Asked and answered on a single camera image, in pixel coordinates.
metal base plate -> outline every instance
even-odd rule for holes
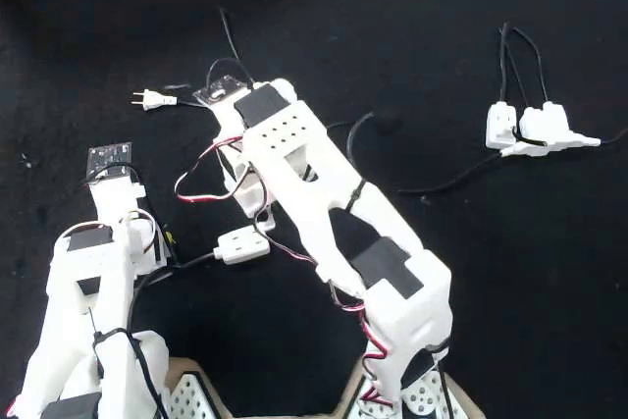
[[[405,405],[402,411],[393,411],[391,407],[360,399],[370,388],[371,383],[363,379],[344,419],[412,419],[412,416],[449,419],[443,386],[437,371],[428,372],[402,392]],[[448,391],[454,419],[468,419],[453,391]]]
[[[170,419],[220,419],[200,375],[183,373],[170,395]]]

power plug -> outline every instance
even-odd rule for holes
[[[567,114],[562,105],[552,102],[543,104],[543,109],[528,107],[519,121],[521,133],[545,145],[539,146],[519,141],[501,150],[503,157],[527,155],[545,156],[553,151],[562,151],[570,147],[599,146],[601,141],[588,137],[569,128]]]
[[[266,255],[270,251],[268,239],[257,233],[251,225],[218,237],[214,257],[232,265]]]
[[[503,149],[517,142],[512,134],[512,129],[516,126],[517,112],[513,106],[503,101],[491,105],[487,116],[487,147]]]

black tabletop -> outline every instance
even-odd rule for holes
[[[549,97],[573,129],[610,137],[628,126],[626,0],[0,0],[1,399],[19,392],[36,346],[55,238],[95,216],[77,185],[89,146],[133,142],[185,257],[247,224],[233,201],[189,205],[172,193],[216,135],[213,116],[130,104],[143,88],[200,86],[230,54],[218,6],[253,75],[289,79],[324,123],[373,109],[401,118],[389,134],[365,126],[355,157],[451,269],[446,369],[489,417],[618,417],[628,406],[626,144],[504,160],[423,201],[394,190],[488,155],[504,20],[540,45]],[[534,57],[519,46],[540,106]],[[216,162],[198,178],[220,191]],[[297,244],[286,219],[276,237]],[[311,267],[276,251],[157,284],[136,320],[172,355],[198,360],[237,415],[333,409],[365,342]]]

white robotic arm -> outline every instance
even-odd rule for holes
[[[437,359],[446,354],[452,322],[449,269],[423,247],[379,189],[362,180],[286,80],[256,83],[253,90],[236,88],[227,78],[223,84],[231,90],[221,91],[218,84],[211,91],[222,94],[220,100],[207,90],[196,96],[222,127],[215,142],[241,136],[238,150],[223,148],[235,171],[232,176],[224,168],[227,188],[245,179],[234,197],[249,217],[264,201],[281,204],[321,280],[363,301],[370,339],[363,359],[367,378],[398,411],[401,390],[434,367],[432,353]],[[254,175],[245,177],[250,168]],[[307,182],[305,174],[316,179]],[[329,217],[333,208],[346,209],[379,234],[351,261],[337,248]]]

black cable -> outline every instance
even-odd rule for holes
[[[162,419],[168,419],[168,413],[166,412],[166,408],[164,407],[164,403],[161,400],[161,396],[157,393],[155,389],[155,384],[150,378],[150,370],[148,369],[148,363],[146,362],[146,357],[144,356],[144,352],[141,351],[141,347],[139,346],[139,340],[134,338],[129,331],[123,328],[112,329],[108,333],[102,334],[100,332],[94,333],[94,342],[92,344],[92,348],[94,352],[96,351],[96,346],[101,342],[107,340],[111,336],[115,334],[124,334],[131,345],[131,349],[137,357],[137,361],[139,362],[139,367],[141,368],[141,374],[144,377],[144,382],[146,382],[146,387],[148,388],[148,392],[151,397],[155,401],[155,405],[157,406],[157,410],[161,414]]]
[[[327,125],[325,128],[327,128],[327,131],[329,131],[340,127],[350,127],[351,125],[353,125],[353,123],[355,122],[334,122]]]
[[[614,137],[610,139],[603,139],[602,145],[613,144],[617,142],[618,140],[620,140],[622,137],[624,137],[626,134],[628,134],[628,128],[624,128],[622,131],[620,131],[618,134],[616,134]]]
[[[493,161],[499,159],[500,157],[501,157],[501,153],[499,152],[491,154],[489,157],[482,159],[480,162],[474,164],[470,168],[466,169],[465,171],[461,172],[460,174],[455,176],[453,179],[445,183],[441,183],[439,185],[430,186],[426,188],[403,188],[403,189],[397,190],[396,192],[400,195],[428,195],[431,193],[442,193],[444,191],[450,190],[456,187],[457,185],[463,183],[473,173],[491,164]]]
[[[250,74],[248,69],[244,66],[244,64],[240,60],[236,58],[218,58],[216,61],[212,63],[212,65],[209,67],[209,71],[207,72],[207,79],[205,81],[205,87],[207,88],[207,90],[210,89],[210,85],[212,83],[211,78],[212,78],[212,73],[214,72],[214,69],[221,63],[229,63],[232,65],[238,66],[239,69],[246,76],[246,79],[248,82],[248,88],[250,89],[253,88],[253,84],[255,83],[255,80],[253,79],[253,76]]]
[[[229,45],[232,48],[232,53],[237,60],[241,61],[239,59],[239,54],[237,54],[236,45],[234,44],[234,37],[232,36],[232,29],[229,24],[229,18],[227,17],[227,11],[222,7],[218,9],[218,11],[220,12],[220,19],[223,21],[223,28],[225,29],[225,34],[227,35]]]
[[[375,113],[373,112],[369,112],[363,115],[357,122],[353,124],[351,130],[349,131],[349,135],[346,138],[346,158],[355,169],[357,169],[357,166],[355,165],[355,159],[353,158],[353,142],[355,141],[355,136],[360,130],[360,127],[362,127],[362,125],[364,125],[373,117],[375,117]]]
[[[451,406],[451,398],[449,397],[449,389],[447,388],[447,381],[445,378],[445,372],[441,368],[441,362],[437,362],[436,369],[439,371],[439,377],[441,377],[441,386],[443,387],[443,395],[445,396],[445,402],[447,403],[447,412],[449,419],[453,416],[453,407]]]
[[[499,101],[506,100],[507,72],[506,72],[506,36],[508,35],[508,22],[504,22],[499,31],[499,71],[501,72],[501,87],[499,88]]]
[[[98,182],[99,180],[102,180],[106,177],[106,176],[98,177],[100,174],[102,174],[108,169],[114,169],[118,167],[126,167],[127,169],[129,169],[135,176],[135,179],[137,180],[137,182],[144,185],[144,178],[141,176],[139,169],[133,164],[128,163],[128,162],[112,162],[110,164],[107,164],[104,167],[94,169],[87,175],[87,177],[85,177],[82,181],[80,181],[80,184],[86,185],[91,182]],[[159,228],[159,231],[161,232],[162,237],[164,238],[164,243],[166,244],[166,247],[168,247],[168,251],[170,252],[171,257],[173,258],[173,261],[175,262],[175,264],[179,264],[179,261],[180,261],[179,254],[177,253],[177,251],[175,250],[175,247],[171,243],[170,238],[168,237],[168,234],[166,233],[166,230],[165,230],[166,227],[164,226],[161,218],[159,218],[159,215],[157,214],[157,212],[155,211],[155,208],[153,207],[152,201],[150,201],[150,198],[148,197],[148,192],[146,192],[144,196],[144,203],[146,204],[148,213],[150,213],[152,217],[155,219],[155,223],[157,223],[157,227]]]
[[[521,36],[523,40],[526,43],[528,43],[528,45],[534,50],[534,54],[537,57],[538,76],[539,76],[539,82],[541,83],[541,89],[543,90],[543,97],[546,102],[549,102],[550,98],[548,96],[548,86],[546,83],[545,73],[543,71],[543,57],[541,56],[541,51],[539,50],[539,47],[532,40],[532,38],[529,35],[527,35],[521,28],[518,28],[517,26],[513,26],[511,30],[517,33],[519,36]]]
[[[159,269],[152,271],[150,274],[145,275],[144,278],[141,279],[141,282],[135,289],[135,292],[133,293],[133,297],[131,298],[131,304],[129,305],[129,315],[127,316],[127,329],[129,331],[132,331],[133,313],[135,310],[135,306],[137,305],[137,300],[139,299],[139,296],[141,295],[141,293],[144,291],[146,287],[148,287],[149,285],[152,285],[153,283],[161,279],[164,279],[166,277],[173,275],[177,271],[189,269],[191,267],[194,267],[195,265],[198,265],[201,262],[204,262],[206,260],[213,259],[213,258],[214,258],[214,252],[212,251],[212,252],[203,254],[201,256],[198,256],[194,259],[188,260],[187,262],[183,262],[182,264],[179,264],[179,265],[168,265],[165,267],[160,267]]]

